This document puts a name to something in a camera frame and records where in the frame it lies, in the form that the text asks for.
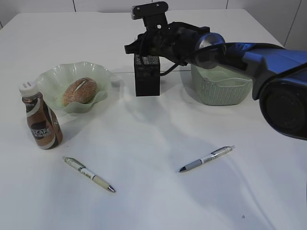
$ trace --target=white bottle cap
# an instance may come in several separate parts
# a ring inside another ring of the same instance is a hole
[[[19,86],[22,97],[31,97],[38,93],[38,87],[35,81],[27,81]]]

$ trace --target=white pen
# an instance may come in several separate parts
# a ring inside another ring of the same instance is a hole
[[[235,146],[228,146],[228,147],[222,147],[212,153],[210,153],[208,156],[206,157],[203,157],[203,158],[200,158],[196,161],[193,161],[191,162],[190,164],[187,164],[185,166],[183,166],[181,169],[179,169],[178,172],[182,173],[182,172],[185,172],[185,171],[189,171],[191,169],[194,169],[206,162],[209,162],[209,161],[212,161],[214,160],[215,158],[218,158],[220,156],[223,156],[225,155],[226,153],[230,152],[231,150],[233,150],[235,148]]]
[[[78,162],[74,158],[69,158],[69,157],[63,157],[63,160],[70,165],[72,168],[78,170],[81,172],[83,175],[85,175],[87,178],[91,179],[94,181],[97,185],[103,187],[104,189],[114,193],[115,189],[104,179],[101,177],[97,176],[95,173],[93,173],[91,170],[87,169],[83,164]]]

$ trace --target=table surface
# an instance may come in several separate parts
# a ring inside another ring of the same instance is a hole
[[[226,41],[278,42],[244,10],[170,11],[169,21],[208,25]],[[275,132],[249,95],[206,106],[189,71],[161,79],[161,95],[135,97],[123,46],[144,31],[128,13],[24,13],[0,31],[0,225],[4,230],[303,230],[307,142]],[[64,140],[40,150],[18,85],[60,63],[112,72],[107,101],[60,116]],[[163,60],[163,67],[170,63]],[[222,146],[226,156],[177,170]],[[74,157],[111,182],[112,194],[62,161]]]

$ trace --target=bread roll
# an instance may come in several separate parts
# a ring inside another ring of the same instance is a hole
[[[91,78],[81,78],[68,87],[63,95],[63,106],[71,102],[85,104],[96,95],[97,83]]]

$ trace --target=plastic basket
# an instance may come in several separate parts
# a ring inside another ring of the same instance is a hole
[[[222,67],[207,70],[191,65],[193,85],[207,105],[234,105],[242,102],[252,88],[252,79]]]

